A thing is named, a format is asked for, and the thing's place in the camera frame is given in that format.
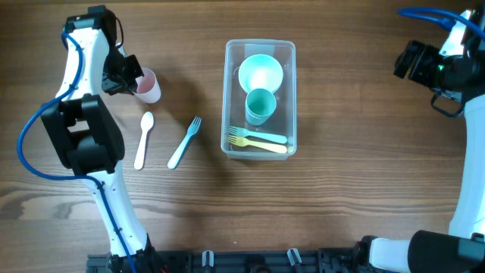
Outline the pink plastic cup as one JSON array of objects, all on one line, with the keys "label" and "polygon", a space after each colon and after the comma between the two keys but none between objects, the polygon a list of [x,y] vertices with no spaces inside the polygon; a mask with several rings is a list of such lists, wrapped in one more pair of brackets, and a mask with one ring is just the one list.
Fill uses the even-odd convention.
[{"label": "pink plastic cup", "polygon": [[147,67],[142,68],[143,75],[136,78],[135,96],[144,103],[153,104],[161,98],[161,88],[155,73]]}]

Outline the white plastic spoon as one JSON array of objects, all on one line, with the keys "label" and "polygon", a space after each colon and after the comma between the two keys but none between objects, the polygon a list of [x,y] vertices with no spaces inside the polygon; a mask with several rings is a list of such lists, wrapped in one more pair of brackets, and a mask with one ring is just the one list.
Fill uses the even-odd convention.
[{"label": "white plastic spoon", "polygon": [[155,119],[150,111],[147,111],[140,121],[140,127],[142,130],[139,146],[137,149],[135,161],[133,167],[136,170],[141,170],[144,166],[145,156],[146,156],[146,144],[149,136],[150,130],[154,127]]}]

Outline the light blue plastic fork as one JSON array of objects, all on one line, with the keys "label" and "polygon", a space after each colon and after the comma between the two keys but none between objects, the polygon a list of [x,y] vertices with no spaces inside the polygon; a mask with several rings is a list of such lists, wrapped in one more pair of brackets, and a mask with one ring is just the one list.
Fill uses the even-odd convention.
[{"label": "light blue plastic fork", "polygon": [[195,116],[187,129],[185,137],[167,163],[169,169],[175,169],[177,167],[189,141],[198,133],[201,123],[202,119],[199,116]]}]

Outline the mint green plastic fork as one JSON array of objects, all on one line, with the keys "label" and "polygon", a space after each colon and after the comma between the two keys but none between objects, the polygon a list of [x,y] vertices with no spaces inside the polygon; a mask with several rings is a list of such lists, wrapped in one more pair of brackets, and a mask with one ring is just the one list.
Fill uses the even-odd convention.
[{"label": "mint green plastic fork", "polygon": [[286,136],[273,134],[273,133],[261,133],[251,131],[241,127],[229,126],[229,133],[238,137],[256,137],[263,140],[268,140],[274,143],[286,144],[288,139]]}]

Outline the blue plastic bowl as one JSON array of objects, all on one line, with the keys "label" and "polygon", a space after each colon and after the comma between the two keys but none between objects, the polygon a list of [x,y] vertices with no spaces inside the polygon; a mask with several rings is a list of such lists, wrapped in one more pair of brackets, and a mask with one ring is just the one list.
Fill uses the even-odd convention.
[{"label": "blue plastic bowl", "polygon": [[266,89],[275,93],[283,82],[283,68],[270,55],[252,55],[239,66],[238,80],[246,93],[255,89]]}]

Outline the yellow plastic fork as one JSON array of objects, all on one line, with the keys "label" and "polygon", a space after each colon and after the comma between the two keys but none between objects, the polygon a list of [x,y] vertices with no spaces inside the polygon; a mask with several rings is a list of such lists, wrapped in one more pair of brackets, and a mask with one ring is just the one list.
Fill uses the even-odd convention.
[{"label": "yellow plastic fork", "polygon": [[240,136],[228,136],[229,143],[239,146],[239,147],[246,147],[246,146],[253,146],[259,149],[265,149],[275,153],[287,153],[287,148],[284,145],[280,144],[273,144],[273,143],[264,143],[254,140],[248,140],[245,137]]}]

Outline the green plastic cup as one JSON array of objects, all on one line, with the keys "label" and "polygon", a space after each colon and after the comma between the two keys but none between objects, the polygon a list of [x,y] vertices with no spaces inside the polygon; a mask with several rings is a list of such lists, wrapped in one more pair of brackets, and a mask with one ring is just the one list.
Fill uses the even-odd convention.
[{"label": "green plastic cup", "polygon": [[245,109],[257,115],[274,113],[277,100],[274,94],[266,89],[254,89],[246,97]]}]

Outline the blue plastic cup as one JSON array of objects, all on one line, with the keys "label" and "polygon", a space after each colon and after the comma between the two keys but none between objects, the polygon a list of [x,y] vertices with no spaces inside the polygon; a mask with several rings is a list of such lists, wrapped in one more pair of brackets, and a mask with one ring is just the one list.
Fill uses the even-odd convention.
[{"label": "blue plastic cup", "polygon": [[253,113],[250,110],[246,110],[246,121],[253,125],[253,126],[261,126],[264,124],[271,116],[273,113],[270,113],[269,115],[257,115]]}]

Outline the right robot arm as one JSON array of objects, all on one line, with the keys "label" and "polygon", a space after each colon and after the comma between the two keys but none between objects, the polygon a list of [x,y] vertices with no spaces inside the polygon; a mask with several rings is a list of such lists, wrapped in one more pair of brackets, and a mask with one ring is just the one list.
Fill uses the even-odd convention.
[{"label": "right robot arm", "polygon": [[451,99],[462,118],[465,151],[455,208],[445,233],[416,231],[408,239],[375,237],[366,262],[391,272],[482,272],[484,270],[484,50],[479,42],[460,42],[443,54],[412,40],[397,58],[394,73],[433,91],[432,100]]}]

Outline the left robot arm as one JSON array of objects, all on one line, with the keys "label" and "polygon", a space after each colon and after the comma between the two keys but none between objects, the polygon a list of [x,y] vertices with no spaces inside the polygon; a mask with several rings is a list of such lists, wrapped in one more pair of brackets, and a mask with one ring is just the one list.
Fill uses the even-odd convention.
[{"label": "left robot arm", "polygon": [[116,43],[120,22],[104,5],[71,16],[64,25],[68,60],[53,105],[40,115],[62,165],[81,179],[95,198],[110,238],[112,272],[158,272],[163,262],[152,247],[127,193],[120,128],[100,94],[137,89],[143,75],[135,55]]}]

